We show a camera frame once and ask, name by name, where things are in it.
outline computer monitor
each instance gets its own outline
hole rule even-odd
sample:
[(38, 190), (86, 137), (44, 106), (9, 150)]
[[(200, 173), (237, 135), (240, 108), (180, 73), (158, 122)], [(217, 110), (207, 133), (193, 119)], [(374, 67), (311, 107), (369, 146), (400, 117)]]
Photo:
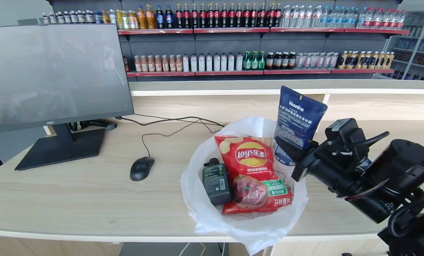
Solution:
[(134, 114), (115, 24), (0, 27), (0, 132), (52, 125), (15, 168), (97, 156), (104, 129), (67, 123)]

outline barcode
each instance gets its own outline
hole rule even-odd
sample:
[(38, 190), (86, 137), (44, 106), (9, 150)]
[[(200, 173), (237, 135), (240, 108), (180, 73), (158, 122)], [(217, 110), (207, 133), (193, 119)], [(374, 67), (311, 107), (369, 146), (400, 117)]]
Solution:
[(225, 189), (225, 179), (222, 178), (222, 179), (220, 179), (220, 190), (222, 191), (224, 189)]

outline blue pouch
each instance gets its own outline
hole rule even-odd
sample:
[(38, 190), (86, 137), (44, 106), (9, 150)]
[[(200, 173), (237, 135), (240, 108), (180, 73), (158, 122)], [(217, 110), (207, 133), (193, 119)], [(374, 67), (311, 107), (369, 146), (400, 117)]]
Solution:
[[(326, 110), (326, 104), (282, 86), (274, 138), (279, 137), (302, 150), (308, 149)], [(295, 165), (277, 144), (275, 144), (275, 159), (284, 165)]]

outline monitor stand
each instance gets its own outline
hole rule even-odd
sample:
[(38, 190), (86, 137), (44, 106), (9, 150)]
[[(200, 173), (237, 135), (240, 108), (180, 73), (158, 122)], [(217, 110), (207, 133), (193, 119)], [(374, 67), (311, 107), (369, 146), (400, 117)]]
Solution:
[(38, 139), (14, 170), (93, 157), (100, 152), (105, 129), (71, 133), (66, 123), (52, 127), (57, 135)]

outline monitor screen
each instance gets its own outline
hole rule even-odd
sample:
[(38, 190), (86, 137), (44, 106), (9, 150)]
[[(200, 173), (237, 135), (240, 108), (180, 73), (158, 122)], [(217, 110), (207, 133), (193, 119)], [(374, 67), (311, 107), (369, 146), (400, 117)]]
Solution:
[(116, 25), (0, 27), (0, 131), (131, 114)]

